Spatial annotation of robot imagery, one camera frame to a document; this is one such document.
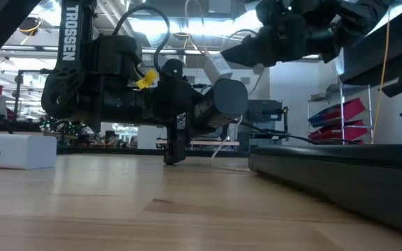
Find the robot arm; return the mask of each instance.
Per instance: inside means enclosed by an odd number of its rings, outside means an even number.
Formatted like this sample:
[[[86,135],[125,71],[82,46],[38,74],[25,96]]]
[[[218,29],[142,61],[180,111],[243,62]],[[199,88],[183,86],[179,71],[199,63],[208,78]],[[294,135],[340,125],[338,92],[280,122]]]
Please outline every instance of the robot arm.
[[[263,0],[256,7],[263,27],[256,37],[222,52],[229,62],[252,67],[274,66],[309,54],[328,62],[342,47],[362,39],[387,12],[393,0],[293,0],[291,9],[281,0]],[[341,19],[332,24],[336,15]]]

